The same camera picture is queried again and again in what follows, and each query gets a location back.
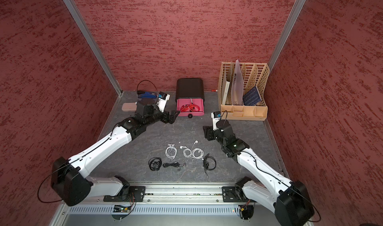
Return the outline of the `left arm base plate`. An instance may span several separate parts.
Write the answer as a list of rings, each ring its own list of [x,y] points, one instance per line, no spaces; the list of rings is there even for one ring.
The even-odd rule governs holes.
[[[104,202],[143,202],[145,186],[124,186],[115,196],[104,196]]]

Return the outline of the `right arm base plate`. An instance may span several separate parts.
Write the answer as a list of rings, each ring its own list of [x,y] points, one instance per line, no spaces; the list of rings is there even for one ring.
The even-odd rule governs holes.
[[[222,187],[222,198],[225,203],[247,203],[248,198],[238,186]]]

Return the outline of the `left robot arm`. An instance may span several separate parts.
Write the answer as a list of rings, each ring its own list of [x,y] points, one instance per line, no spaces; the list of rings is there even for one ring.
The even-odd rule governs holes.
[[[144,133],[148,126],[158,121],[173,124],[180,112],[166,111],[166,103],[163,99],[151,105],[138,103],[135,115],[117,123],[104,138],[69,159],[58,158],[52,166],[50,185],[60,200],[70,207],[99,196],[128,200],[130,184],[126,179],[118,175],[94,178],[90,174],[115,151]]]

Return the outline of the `red earphones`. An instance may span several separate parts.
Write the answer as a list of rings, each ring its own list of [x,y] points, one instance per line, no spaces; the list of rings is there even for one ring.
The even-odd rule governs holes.
[[[194,105],[185,104],[180,108],[180,112],[194,112]]]
[[[194,112],[200,112],[200,110],[201,110],[201,106],[200,106],[201,99],[200,98],[191,98],[190,100],[191,100],[190,104],[194,105]]]

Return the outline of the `pink drawer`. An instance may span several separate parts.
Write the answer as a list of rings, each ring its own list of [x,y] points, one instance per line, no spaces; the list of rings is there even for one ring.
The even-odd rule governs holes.
[[[179,116],[193,118],[204,115],[204,101],[202,98],[179,98],[176,100]]]

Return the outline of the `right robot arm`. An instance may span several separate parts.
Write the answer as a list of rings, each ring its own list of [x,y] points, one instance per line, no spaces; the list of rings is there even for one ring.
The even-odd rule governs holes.
[[[282,226],[303,226],[312,220],[316,208],[306,186],[291,181],[266,164],[250,146],[237,138],[227,120],[213,120],[203,127],[208,141],[217,141],[228,158],[247,169],[260,183],[244,177],[236,184],[237,197],[246,197],[271,211]]]

